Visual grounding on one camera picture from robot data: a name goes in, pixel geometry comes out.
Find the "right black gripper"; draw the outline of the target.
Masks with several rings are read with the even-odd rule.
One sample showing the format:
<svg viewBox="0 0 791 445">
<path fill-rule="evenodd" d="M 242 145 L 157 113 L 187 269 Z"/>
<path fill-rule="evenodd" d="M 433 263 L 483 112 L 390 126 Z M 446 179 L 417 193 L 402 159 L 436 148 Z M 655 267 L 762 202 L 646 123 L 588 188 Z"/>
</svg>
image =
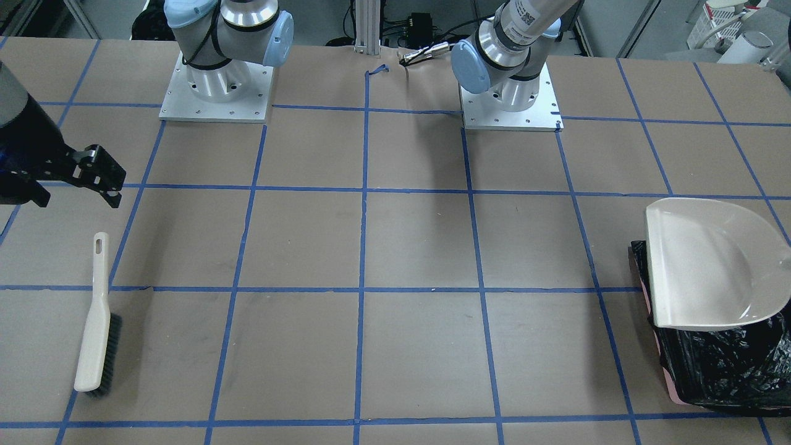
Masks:
<svg viewBox="0 0 791 445">
<path fill-rule="evenodd" d="M 3 205 L 33 201 L 47 206 L 50 193 L 39 180 L 64 181 L 93 190 L 110 208 L 121 205 L 127 172 L 101 145 L 75 150 L 65 143 L 50 116 L 27 95 L 20 112 L 2 124 Z"/>
</svg>

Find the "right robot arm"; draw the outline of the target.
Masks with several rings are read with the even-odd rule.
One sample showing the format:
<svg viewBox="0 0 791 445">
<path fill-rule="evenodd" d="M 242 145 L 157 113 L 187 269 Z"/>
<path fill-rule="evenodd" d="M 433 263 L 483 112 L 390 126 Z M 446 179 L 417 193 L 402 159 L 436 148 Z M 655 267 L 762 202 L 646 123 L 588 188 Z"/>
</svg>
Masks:
<svg viewBox="0 0 791 445">
<path fill-rule="evenodd" d="M 164 121 L 263 123 L 274 68 L 294 42 L 294 20 L 276 1 L 167 1 L 180 46 L 162 104 Z M 104 147 L 76 150 L 7 65 L 1 73 L 3 205 L 47 206 L 44 180 L 93 190 L 121 204 L 126 171 Z"/>
</svg>

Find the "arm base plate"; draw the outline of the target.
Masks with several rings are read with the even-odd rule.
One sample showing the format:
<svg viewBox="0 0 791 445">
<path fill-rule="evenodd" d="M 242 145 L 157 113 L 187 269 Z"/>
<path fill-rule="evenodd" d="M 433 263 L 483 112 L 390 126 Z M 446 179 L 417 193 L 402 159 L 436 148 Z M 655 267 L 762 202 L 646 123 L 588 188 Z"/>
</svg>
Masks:
<svg viewBox="0 0 791 445">
<path fill-rule="evenodd" d="M 531 81 L 507 79 L 480 94 L 459 87 L 467 130 L 537 130 L 557 132 L 564 124 L 548 63 Z"/>
<path fill-rule="evenodd" d="M 198 70 L 185 65 L 182 56 L 164 94 L 162 121 L 266 123 L 275 67 L 232 60 L 217 70 Z"/>
</svg>

